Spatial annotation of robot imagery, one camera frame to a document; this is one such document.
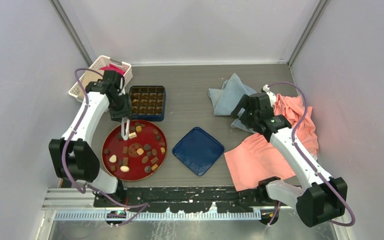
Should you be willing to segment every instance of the white wall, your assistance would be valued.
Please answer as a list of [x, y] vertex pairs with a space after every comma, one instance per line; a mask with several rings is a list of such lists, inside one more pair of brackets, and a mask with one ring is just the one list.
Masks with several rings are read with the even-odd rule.
[[33, 239], [58, 179], [48, 151], [79, 104], [67, 92], [86, 64], [47, 0], [0, 0], [0, 239]]
[[384, 0], [334, 0], [292, 68], [320, 160], [348, 183], [355, 239], [384, 240]]
[[319, 0], [61, 0], [92, 58], [287, 62]]

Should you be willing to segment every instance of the metal frame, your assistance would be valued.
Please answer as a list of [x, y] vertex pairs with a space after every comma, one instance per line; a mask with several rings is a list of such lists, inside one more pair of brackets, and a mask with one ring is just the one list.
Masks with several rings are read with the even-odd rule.
[[298, 54], [301, 52], [301, 49], [303, 48], [305, 42], [307, 41], [310, 33], [314, 29], [314, 27], [317, 24], [317, 21], [319, 20], [320, 16], [323, 13], [323, 10], [326, 8], [330, 0], [320, 0], [317, 4], [317, 6], [314, 9], [314, 12], [311, 15], [310, 20], [308, 21], [307, 26], [304, 29], [304, 32], [302, 32], [301, 37], [299, 38], [298, 43], [296, 44], [295, 49], [292, 52], [292, 55], [290, 56], [290, 59], [287, 63], [287, 65], [291, 68], [294, 64], [295, 60], [298, 57]]
[[62, 24], [65, 26], [65, 29], [67, 29], [68, 34], [74, 41], [74, 44], [77, 47], [77, 50], [80, 52], [81, 56], [83, 57], [84, 61], [87, 63], [88, 66], [92, 65], [93, 61], [91, 59], [91, 56], [89, 55], [84, 44], [82, 43], [82, 40], [77, 34], [72, 22], [67, 16], [67, 13], [61, 5], [60, 0], [49, 0], [49, 2], [52, 4], [53, 8], [55, 9], [55, 12], [61, 19]]
[[[37, 240], [48, 240], [55, 221], [124, 221], [131, 218], [133, 212], [126, 212], [126, 218], [111, 219], [107, 214], [111, 211], [125, 211], [124, 207], [94, 207], [96, 196], [91, 189], [85, 194], [76, 188], [49, 188], [43, 205], [42, 220], [37, 232]], [[172, 213], [168, 209], [165, 213], [141, 213], [134, 221], [234, 221], [234, 220], [260, 220], [262, 213], [271, 213], [274, 206], [252, 207], [253, 212], [218, 213], [215, 203], [208, 212], [202, 213]], [[291, 210], [290, 206], [282, 206], [282, 209]]]

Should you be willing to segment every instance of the blue square tray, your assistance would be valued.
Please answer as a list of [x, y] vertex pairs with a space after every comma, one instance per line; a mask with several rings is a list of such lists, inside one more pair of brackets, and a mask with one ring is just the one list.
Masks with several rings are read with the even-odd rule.
[[176, 158], [200, 177], [219, 159], [225, 147], [202, 128], [194, 127], [172, 151]]

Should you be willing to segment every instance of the white plastic basket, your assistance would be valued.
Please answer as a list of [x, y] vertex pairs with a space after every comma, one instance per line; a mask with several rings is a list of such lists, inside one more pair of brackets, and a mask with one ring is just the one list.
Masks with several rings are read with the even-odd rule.
[[[110, 57], [108, 56], [104, 56], [104, 55], [101, 55], [99, 56], [94, 63], [92, 63], [92, 65], [89, 67], [90, 69], [93, 69], [93, 70], [99, 70], [105, 66], [109, 66], [110, 64], [113, 64], [115, 65], [117, 68], [123, 70], [125, 72], [124, 74], [124, 85], [126, 86], [130, 80], [132, 79], [133, 77], [133, 73], [132, 73], [132, 65], [128, 64], [127, 62], [118, 62], [118, 61], [114, 61], [114, 60], [111, 60]], [[81, 77], [80, 77], [80, 81], [83, 82], [83, 77], [85, 76], [85, 74], [83, 74]], [[81, 89], [80, 89], [80, 86], [79, 84], [76, 82], [70, 89], [70, 91], [68, 92], [68, 94], [70, 96], [73, 96], [75, 99], [77, 99], [77, 101], [79, 102], [83, 102], [83, 97], [79, 96], [79, 93], [80, 93]]]

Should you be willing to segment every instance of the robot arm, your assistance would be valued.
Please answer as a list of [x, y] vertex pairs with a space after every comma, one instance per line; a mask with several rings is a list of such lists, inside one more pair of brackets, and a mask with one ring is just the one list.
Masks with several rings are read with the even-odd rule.
[[263, 90], [250, 96], [243, 95], [230, 116], [239, 118], [245, 126], [263, 135], [288, 162], [301, 186], [287, 184], [276, 176], [262, 179], [257, 187], [261, 200], [266, 202], [276, 200], [294, 208], [308, 227], [342, 216], [345, 213], [344, 205], [318, 174], [329, 179], [329, 183], [344, 199], [347, 196], [347, 184], [341, 177], [333, 178], [324, 170], [295, 136], [295, 143], [306, 158], [316, 166], [317, 171], [310, 167], [293, 145], [291, 138], [293, 130], [289, 121], [283, 115], [274, 114], [272, 106], [276, 102], [276, 96], [268, 89]]
[[120, 95], [124, 82], [124, 77], [120, 73], [105, 71], [102, 79], [90, 82], [86, 86], [88, 106], [86, 98], [84, 98], [74, 121], [61, 139], [52, 139], [49, 143], [49, 152], [55, 173], [59, 178], [67, 177], [61, 161], [63, 146], [79, 119], [82, 118], [76, 133], [68, 144], [65, 156], [70, 174], [76, 181], [89, 182], [92, 187], [108, 194], [116, 193], [123, 188], [121, 181], [100, 168], [100, 161], [92, 151], [91, 145], [98, 122], [108, 108], [113, 121], [122, 122], [131, 115], [129, 97], [126, 94]]

